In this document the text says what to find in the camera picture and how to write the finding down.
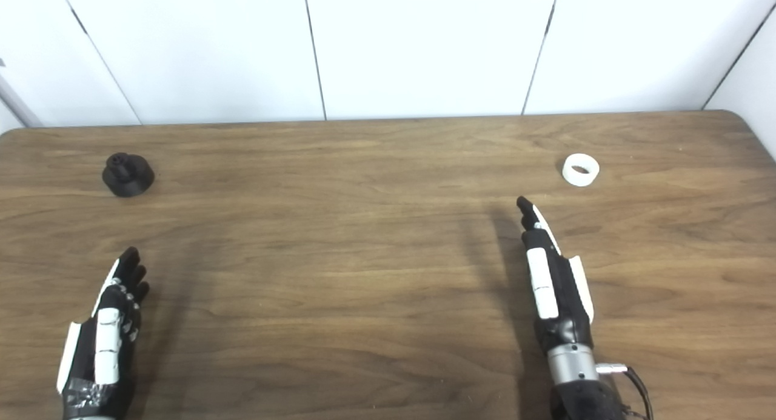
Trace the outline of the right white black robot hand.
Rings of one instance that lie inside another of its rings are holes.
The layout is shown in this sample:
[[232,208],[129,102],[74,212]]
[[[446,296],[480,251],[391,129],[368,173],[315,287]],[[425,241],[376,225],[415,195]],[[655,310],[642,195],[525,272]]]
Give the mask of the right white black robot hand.
[[563,255],[537,205],[524,196],[518,197],[516,205],[522,215],[521,240],[538,313],[534,332],[541,351],[548,353],[566,344],[594,348],[594,309],[580,258]]

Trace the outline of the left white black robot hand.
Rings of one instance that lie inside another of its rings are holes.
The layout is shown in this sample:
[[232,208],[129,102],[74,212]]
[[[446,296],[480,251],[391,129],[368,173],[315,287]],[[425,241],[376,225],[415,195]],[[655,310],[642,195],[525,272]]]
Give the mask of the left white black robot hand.
[[146,273],[139,250],[125,249],[105,277],[89,318],[70,323],[56,374],[62,418],[127,417],[136,390],[141,304],[150,290]]

